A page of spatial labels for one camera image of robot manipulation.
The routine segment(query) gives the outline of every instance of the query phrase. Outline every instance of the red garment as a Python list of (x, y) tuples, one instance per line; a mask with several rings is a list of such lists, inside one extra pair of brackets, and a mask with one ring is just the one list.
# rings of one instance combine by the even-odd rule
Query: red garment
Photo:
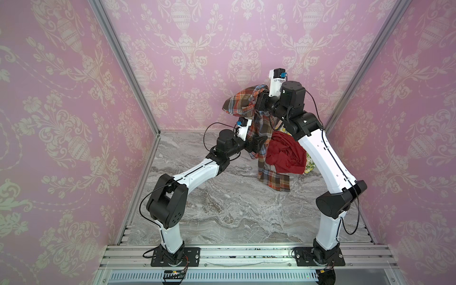
[(306, 151), (291, 135), (273, 132), (266, 154), (266, 163), (278, 173), (303, 174), (306, 170)]

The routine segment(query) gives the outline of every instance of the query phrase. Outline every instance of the marble floor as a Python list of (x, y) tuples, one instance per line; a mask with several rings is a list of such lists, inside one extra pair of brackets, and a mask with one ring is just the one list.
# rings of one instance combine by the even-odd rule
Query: marble floor
[[(164, 173), (181, 173), (207, 155), (202, 144), (202, 132), (162, 133), (152, 169), (141, 199), (153, 190), (157, 179)], [(206, 134), (208, 148), (215, 145), (218, 132)], [(318, 170), (290, 178), (290, 192), (277, 192), (260, 183), (257, 161), (246, 151), (230, 163), (219, 176), (195, 189), (187, 199), (185, 214), (180, 221), (181, 235), (186, 244), (233, 243), (311, 243), (318, 232), (320, 211), (315, 198), (326, 191)], [(142, 212), (149, 216), (145, 209)], [(132, 222), (128, 239), (130, 245), (159, 244), (159, 231), (142, 218), (139, 211)], [(348, 231), (356, 225), (357, 210), (352, 206), (345, 218)], [(370, 241), (360, 221), (354, 235), (341, 229), (340, 241)]]

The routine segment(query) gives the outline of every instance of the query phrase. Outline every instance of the black cable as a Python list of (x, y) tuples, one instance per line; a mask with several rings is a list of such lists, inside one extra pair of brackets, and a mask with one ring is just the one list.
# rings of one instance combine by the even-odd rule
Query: black cable
[(210, 124), (210, 125), (206, 128), (206, 130), (204, 131), (204, 135), (202, 136), (202, 144), (204, 145), (204, 148), (205, 148), (207, 151), (209, 151), (209, 150), (208, 150), (207, 147), (206, 147), (206, 143), (204, 142), (204, 138), (206, 137), (206, 132), (207, 132), (207, 130), (208, 130), (213, 124), (222, 124), (222, 125), (224, 125), (224, 126), (227, 126), (227, 127), (230, 127), (230, 128), (231, 128), (231, 126), (229, 126), (229, 125), (227, 125), (227, 124), (224, 124), (224, 123), (219, 123), (219, 122), (215, 122), (215, 123)]
[(230, 159), (229, 161), (234, 161), (234, 160), (238, 159), (240, 156), (241, 156), (241, 152), (239, 152), (239, 154), (238, 154), (237, 157), (235, 157), (235, 158), (233, 158), (233, 159)]
[(342, 218), (341, 218), (341, 220), (339, 221), (339, 226), (337, 227), (336, 241), (337, 241), (338, 243), (340, 243), (340, 241), (337, 239), (337, 237), (338, 237), (338, 235), (339, 235), (339, 229), (341, 228), (341, 223), (342, 223)]
[[(342, 172), (342, 174), (345, 176), (345, 179), (346, 179), (346, 180), (348, 181), (348, 183), (350, 183), (350, 185), (353, 187), (353, 184), (350, 182), (350, 179), (348, 179), (347, 175), (346, 175), (345, 172), (342, 170), (342, 168), (339, 166), (339, 164), (337, 163), (336, 158), (332, 155), (332, 153), (331, 153), (331, 152), (329, 151), (329, 149), (328, 149), (328, 146), (326, 145), (325, 139), (324, 139), (324, 137), (323, 137), (323, 131), (324, 131), (325, 127), (323, 126), (323, 122), (321, 121), (320, 116), (319, 116), (319, 114), (318, 114), (318, 109), (317, 109), (317, 107), (316, 107), (315, 99), (313, 98), (312, 94), (309, 93), (309, 91), (306, 90), (306, 92), (307, 92), (307, 94), (310, 95), (310, 97), (312, 98), (312, 101), (314, 102), (315, 111), (316, 111), (316, 116), (317, 116), (318, 120), (319, 120), (320, 123), (321, 123), (321, 140), (323, 141), (323, 144), (325, 145), (326, 150), (328, 150), (329, 154), (331, 155), (332, 159), (333, 159), (334, 162), (336, 163), (337, 167), (338, 167), (339, 170)], [(358, 202), (358, 221), (356, 222), (355, 230), (354, 230), (352, 233), (349, 233), (349, 232), (347, 231), (347, 229), (345, 228), (345, 223), (344, 223), (344, 221), (343, 221), (343, 218), (341, 218), (341, 220), (342, 220), (342, 225), (343, 225), (343, 229), (345, 230), (345, 232), (346, 232), (348, 235), (354, 234), (354, 233), (358, 230), (358, 226), (359, 226), (359, 217), (360, 217), (360, 211), (359, 211), (359, 195), (358, 195), (358, 192), (357, 192), (356, 190), (355, 190), (355, 192), (356, 192), (356, 200), (357, 200), (357, 202)]]

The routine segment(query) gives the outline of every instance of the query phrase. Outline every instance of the damask pattern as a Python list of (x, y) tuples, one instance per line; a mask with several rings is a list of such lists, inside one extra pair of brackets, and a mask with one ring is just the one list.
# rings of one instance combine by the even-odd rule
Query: damask pattern
[(91, 284), (155, 136), (88, 2), (2, 1), (0, 43), (0, 284)]
[[(162, 130), (233, 123), (223, 102), (269, 84), (277, 67), (309, 89), (326, 122), (394, 3), (103, 0)], [(199, 99), (189, 100), (196, 89)]]
[(412, 1), (330, 133), (411, 285), (456, 277), (455, 16), (454, 1)]

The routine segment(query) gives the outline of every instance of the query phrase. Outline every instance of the plaid shirt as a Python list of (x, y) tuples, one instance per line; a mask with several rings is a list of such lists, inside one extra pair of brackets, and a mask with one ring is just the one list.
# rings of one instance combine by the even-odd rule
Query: plaid shirt
[(246, 88), (226, 100), (222, 109), (237, 117), (253, 118), (247, 133), (247, 140), (251, 140), (254, 135), (267, 137), (258, 153), (250, 153), (252, 159), (258, 158), (258, 180), (277, 191), (290, 191), (290, 177), (271, 170), (270, 166), (265, 163), (273, 127), (278, 122), (278, 119), (270, 112), (255, 110), (258, 95), (265, 90), (268, 90), (268, 86), (264, 84)]

